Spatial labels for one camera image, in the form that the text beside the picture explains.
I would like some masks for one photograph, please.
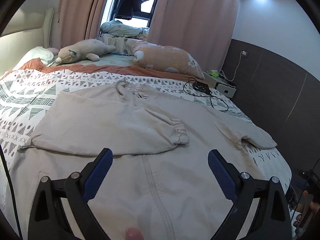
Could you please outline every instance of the jacket zipper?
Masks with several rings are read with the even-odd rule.
[[[168,240],[175,240],[175,236],[174,236],[174,230],[173,230],[173,224],[172,221],[170,219],[169,213],[166,210],[165,206],[163,205],[158,192],[156,190],[156,185],[155,185],[155,181],[153,179],[152,176],[152,172],[151,172],[151,166],[148,160],[148,156],[143,154],[142,155],[142,161],[143,161],[143,166],[146,172],[146,176],[147,176],[147,180],[148,180],[148,184],[149,184],[149,189],[152,195],[153,200],[155,201],[157,208],[161,214],[161,217],[163,219],[164,225],[165,225],[165,230],[167,232],[167,239]]]

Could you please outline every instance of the black cable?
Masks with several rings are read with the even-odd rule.
[[[305,182],[305,184],[304,184],[304,186],[303,186],[304,190],[302,190],[302,192],[301,192],[301,194],[300,194],[298,203],[297,203],[297,205],[296,205],[296,207],[295,207],[295,209],[294,209],[294,212],[293,212],[293,214],[292,214],[292,217],[291,217],[291,222],[292,222],[292,219],[293,219],[293,217],[294,217],[294,214],[295,214],[295,212],[296,212],[296,210],[297,210],[297,207],[298,207],[298,205],[299,205],[299,202],[300,202],[300,200],[301,200],[301,198],[302,198],[302,194],[303,194],[303,192],[304,192],[305,189],[306,189],[308,180],[311,178],[311,174],[313,173],[313,171],[314,171],[314,169],[315,169],[315,167],[317,166],[317,164],[318,164],[319,161],[320,161],[320,159],[318,159],[318,160],[316,161],[315,165],[313,166],[313,168],[312,168],[312,170],[311,170],[311,172],[310,172],[310,174],[309,174],[309,176],[308,176],[308,179],[306,180],[306,182]]]
[[[21,239],[23,239],[22,238],[22,233],[21,233],[21,228],[20,228],[20,223],[19,223],[19,218],[18,218],[16,198],[14,197],[13,185],[12,185],[12,181],[11,181],[11,178],[10,178],[10,175],[9,175],[8,166],[7,166],[7,162],[6,162],[5,158],[4,158],[4,153],[2,151],[1,145],[0,145],[0,156],[1,156],[1,161],[2,161],[3,167],[4,167],[5,175],[7,176],[10,192],[11,192],[13,211],[14,211],[14,216],[16,218],[16,222],[17,222],[17,228],[18,228],[19,236],[20,236]]]
[[[208,96],[197,96],[197,95],[190,94],[190,93],[188,93],[187,91],[185,91],[185,87],[186,87],[187,84],[189,84],[189,87],[191,87],[191,86],[190,86],[190,82],[191,82],[191,81],[196,81],[196,79],[190,77],[190,78],[188,79],[188,82],[186,82],[186,83],[183,85],[183,91],[184,91],[186,94],[191,95],[191,96],[194,96],[194,97],[209,98],[209,99],[210,99],[211,106],[212,106],[213,109],[215,109],[215,108],[213,107],[211,98],[217,98],[217,99],[221,100],[221,101],[227,106],[227,109],[226,109],[226,110],[218,110],[218,109],[217,109],[217,110],[220,111],[220,112],[226,112],[226,111],[229,110],[229,106],[228,106],[228,104],[227,104],[225,101],[223,101],[221,98],[218,98],[218,97],[216,97],[216,96],[213,96],[212,94],[210,94],[210,95],[208,95]]]

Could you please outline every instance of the silver screw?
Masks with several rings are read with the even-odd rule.
[[[273,181],[274,183],[278,183],[278,182],[279,182],[279,179],[278,179],[277,177],[272,177],[272,181]]]
[[[45,183],[45,182],[48,181],[48,179],[49,179],[48,176],[44,176],[44,177],[41,178],[41,182]]]
[[[74,172],[71,174],[71,178],[73,178],[73,179],[77,179],[77,178],[79,178],[79,176],[80,176],[79,172]]]
[[[243,172],[243,173],[241,173],[241,177],[244,179],[248,179],[248,178],[250,178],[250,175],[249,175],[249,173]]]

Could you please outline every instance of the plush toy ear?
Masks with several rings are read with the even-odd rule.
[[[69,50],[69,51],[70,51],[71,57],[76,57],[77,56],[77,53],[75,51],[72,51],[72,50]]]
[[[62,59],[61,59],[61,58],[59,58],[59,57],[57,57],[57,59],[55,60],[55,63],[57,63],[57,64],[61,64],[61,63],[62,63]]]

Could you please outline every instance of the green object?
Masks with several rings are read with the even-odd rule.
[[[209,75],[212,76],[212,77],[218,77],[219,76],[218,73],[213,71],[213,70],[209,73]]]

